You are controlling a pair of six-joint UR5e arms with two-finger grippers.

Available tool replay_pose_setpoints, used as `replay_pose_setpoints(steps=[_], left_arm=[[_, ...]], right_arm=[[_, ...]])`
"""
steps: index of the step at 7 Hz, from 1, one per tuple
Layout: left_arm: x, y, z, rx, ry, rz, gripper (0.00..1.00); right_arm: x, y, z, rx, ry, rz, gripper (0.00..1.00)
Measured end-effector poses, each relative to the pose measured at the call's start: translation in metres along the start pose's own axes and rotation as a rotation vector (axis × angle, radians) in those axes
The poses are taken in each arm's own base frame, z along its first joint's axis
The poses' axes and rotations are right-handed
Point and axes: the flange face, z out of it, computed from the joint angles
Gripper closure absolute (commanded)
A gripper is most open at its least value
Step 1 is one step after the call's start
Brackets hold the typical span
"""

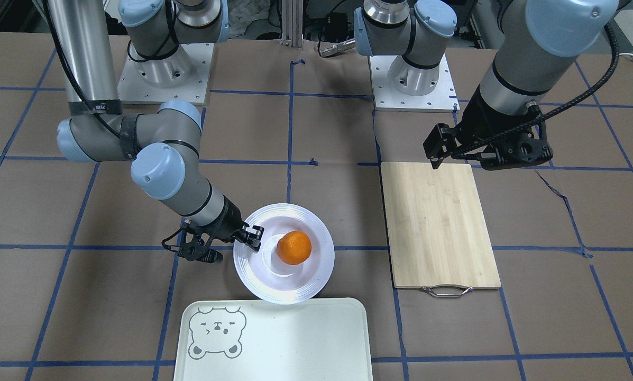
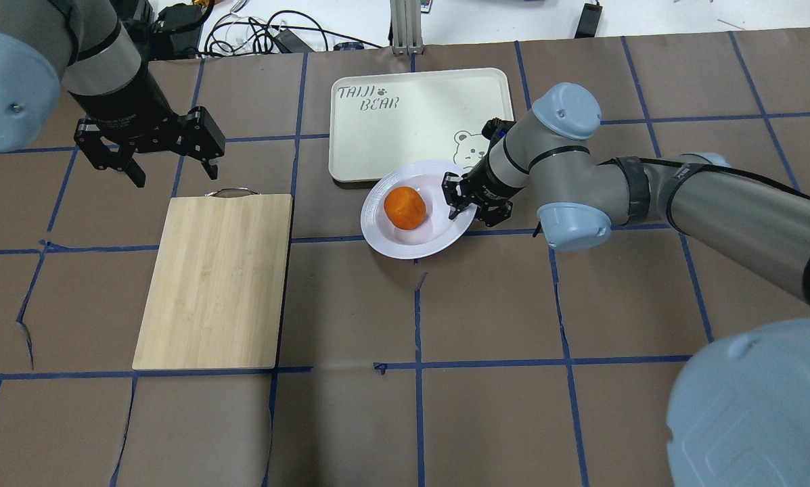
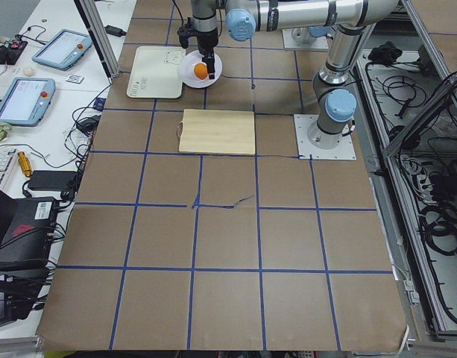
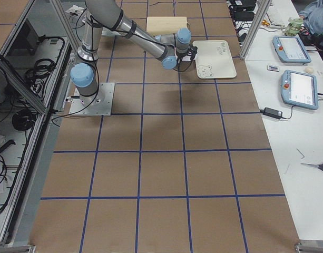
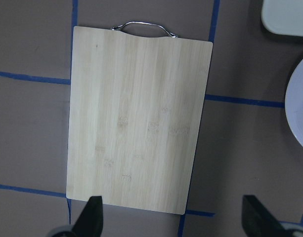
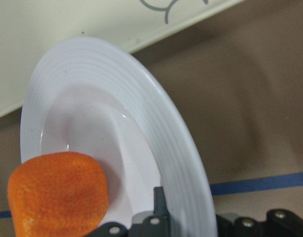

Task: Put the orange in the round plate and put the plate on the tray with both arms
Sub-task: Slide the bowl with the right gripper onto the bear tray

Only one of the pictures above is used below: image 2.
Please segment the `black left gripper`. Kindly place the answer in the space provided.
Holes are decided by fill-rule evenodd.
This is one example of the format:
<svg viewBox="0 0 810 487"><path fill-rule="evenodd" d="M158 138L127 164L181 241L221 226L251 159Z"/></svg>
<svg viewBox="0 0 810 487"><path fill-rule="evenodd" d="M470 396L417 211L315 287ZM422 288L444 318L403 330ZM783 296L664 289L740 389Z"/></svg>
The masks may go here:
<svg viewBox="0 0 810 487"><path fill-rule="evenodd" d="M144 188L147 175L133 159L135 154L174 152L202 163L210 180L219 178L218 158L225 155L225 136L205 107L194 107L185 115L154 117L141 126L106 129L101 122L80 120L74 142L95 168L124 170L136 188Z"/></svg>

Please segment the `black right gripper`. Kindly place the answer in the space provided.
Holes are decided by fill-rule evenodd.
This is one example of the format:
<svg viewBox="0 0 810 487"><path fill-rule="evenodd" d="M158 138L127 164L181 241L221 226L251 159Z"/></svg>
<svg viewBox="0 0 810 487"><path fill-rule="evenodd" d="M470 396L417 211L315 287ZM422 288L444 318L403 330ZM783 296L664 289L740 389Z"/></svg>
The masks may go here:
<svg viewBox="0 0 810 487"><path fill-rule="evenodd" d="M511 217L514 188L495 177L445 173L441 183L445 202L450 206L448 219L455 221L475 218L488 227L501 224Z"/></svg>

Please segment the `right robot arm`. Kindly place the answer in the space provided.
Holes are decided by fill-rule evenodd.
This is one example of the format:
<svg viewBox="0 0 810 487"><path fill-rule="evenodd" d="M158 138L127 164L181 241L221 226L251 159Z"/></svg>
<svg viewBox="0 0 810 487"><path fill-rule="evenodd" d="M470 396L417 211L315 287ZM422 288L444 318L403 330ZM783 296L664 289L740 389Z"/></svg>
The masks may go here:
<svg viewBox="0 0 810 487"><path fill-rule="evenodd" d="M601 122L574 83L551 87L519 121L489 120L488 151L444 176L449 218L473 209L496 225L531 186L554 250L600 246L613 225L660 218L810 307L810 196L712 152L598 164L587 140ZM705 346L675 380L667 426L677 486L810 486L810 319Z"/></svg>

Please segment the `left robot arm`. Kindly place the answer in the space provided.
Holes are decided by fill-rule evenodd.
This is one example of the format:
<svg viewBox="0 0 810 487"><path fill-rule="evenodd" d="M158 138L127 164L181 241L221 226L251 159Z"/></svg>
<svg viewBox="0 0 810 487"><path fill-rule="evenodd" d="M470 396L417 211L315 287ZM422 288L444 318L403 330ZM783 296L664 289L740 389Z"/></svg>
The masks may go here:
<svg viewBox="0 0 810 487"><path fill-rule="evenodd" d="M135 154L194 158L212 180L225 136L209 111L171 108L108 1L0 1L0 152L28 147L67 92L83 109L77 147L135 186Z"/></svg>

